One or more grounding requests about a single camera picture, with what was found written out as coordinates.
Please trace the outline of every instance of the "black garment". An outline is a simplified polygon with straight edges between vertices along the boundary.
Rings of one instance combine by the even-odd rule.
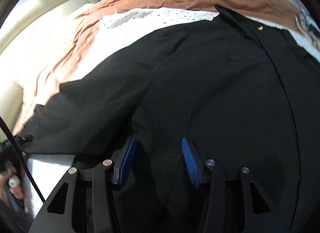
[[[204,196],[185,171],[184,136],[229,180],[249,167],[292,232],[320,199],[319,63],[288,31],[217,8],[62,84],[22,132],[34,136],[26,152],[105,156],[133,135],[132,173],[115,193],[124,233],[197,231]]]

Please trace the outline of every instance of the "bed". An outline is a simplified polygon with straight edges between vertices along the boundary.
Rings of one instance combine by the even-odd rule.
[[[7,76],[1,77],[4,79],[1,83],[5,85],[0,88],[0,98],[5,100],[0,102],[0,115],[14,134],[21,132],[33,116],[37,104],[46,105],[53,95],[59,93],[59,84],[83,78],[106,57],[128,46],[122,43],[124,39],[121,35],[116,35],[120,28],[113,28],[111,33],[107,23],[116,24],[126,17],[133,17],[132,13],[138,12],[136,8],[143,9],[142,12],[147,14],[148,9],[159,9],[159,15],[160,12],[161,15],[164,13],[163,8],[181,9],[181,12],[204,11],[214,17],[217,15],[214,5],[220,4],[266,25],[291,30],[296,41],[320,59],[319,51],[301,35],[297,27],[296,17],[299,17],[300,11],[292,0],[103,0],[94,4],[96,2],[97,0],[53,2],[51,8],[43,10],[42,16],[34,16],[30,20],[31,24],[29,22],[25,26],[17,26],[20,30],[25,28],[20,34],[13,32],[6,36],[11,37],[12,42],[0,55],[0,64],[3,66],[9,58],[14,58],[12,64],[21,66],[21,70],[17,70],[12,64],[5,65]],[[59,21],[54,27],[47,28],[47,22],[56,18],[56,15],[60,16]],[[37,48],[24,48],[21,49],[22,53],[18,53],[17,47],[20,48],[25,37],[29,37],[31,33],[37,33]],[[113,40],[115,44],[119,44],[118,48],[108,51],[102,49],[103,41],[108,38],[109,42]],[[24,55],[32,56],[21,62]],[[28,166],[45,198],[73,161],[73,155],[31,154]],[[50,177],[51,183],[44,179],[47,177]],[[25,185],[28,210],[36,216],[42,203],[27,180]]]

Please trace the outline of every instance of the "white polka dot fabric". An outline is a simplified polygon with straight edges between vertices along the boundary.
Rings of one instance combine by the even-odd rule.
[[[157,29],[193,21],[212,20],[217,15],[219,13],[207,11],[136,8],[126,13],[104,16],[88,54],[78,65],[71,80],[83,78],[113,53]]]

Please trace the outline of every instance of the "blue ribbed rubber pad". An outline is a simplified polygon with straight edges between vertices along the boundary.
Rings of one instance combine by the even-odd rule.
[[[182,139],[182,153],[186,161],[191,182],[194,186],[196,186],[196,188],[199,188],[201,184],[199,179],[199,167],[185,137]]]
[[[134,137],[132,137],[128,149],[124,155],[123,161],[119,167],[119,180],[117,184],[121,188],[127,183],[135,152],[136,140]]]

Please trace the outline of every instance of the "black cable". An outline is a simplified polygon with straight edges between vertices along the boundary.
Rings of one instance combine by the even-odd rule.
[[[26,175],[28,176],[32,186],[35,188],[36,192],[38,193],[41,201],[44,203],[45,202],[45,199],[44,197],[42,196],[41,194],[41,191],[39,190],[35,180],[33,179],[29,169],[28,169],[28,166],[26,164],[26,162],[24,161],[24,158],[22,156],[22,153],[20,151],[20,148],[16,142],[16,140],[13,138],[13,135],[12,133],[10,132],[9,128],[7,127],[6,123],[3,121],[3,119],[1,118],[0,116],[0,128],[2,129],[2,131],[4,132],[4,134],[7,136],[8,140],[10,141],[14,151],[16,152],[17,156],[18,156],[18,159],[19,161],[21,162],[21,165],[22,167],[24,168],[25,172],[26,172]]]

